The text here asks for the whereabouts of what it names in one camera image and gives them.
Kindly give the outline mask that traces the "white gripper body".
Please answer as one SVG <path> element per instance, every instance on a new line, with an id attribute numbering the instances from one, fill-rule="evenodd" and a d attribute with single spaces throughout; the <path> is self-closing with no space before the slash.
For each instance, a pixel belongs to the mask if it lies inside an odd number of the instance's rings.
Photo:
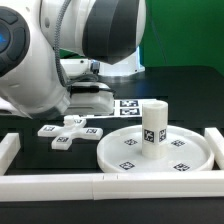
<path id="1" fill-rule="evenodd" d="M 66 115 L 109 115 L 114 110 L 115 91 L 99 82 L 77 82 L 70 88 Z"/>

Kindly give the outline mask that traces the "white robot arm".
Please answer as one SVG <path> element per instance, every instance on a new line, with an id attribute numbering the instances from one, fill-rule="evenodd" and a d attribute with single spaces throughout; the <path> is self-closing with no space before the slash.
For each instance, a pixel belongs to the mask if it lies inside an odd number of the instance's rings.
<path id="1" fill-rule="evenodd" d="M 145 0 L 0 0 L 0 116 L 105 114 L 114 97 L 60 51 L 114 65 L 139 46 Z"/>

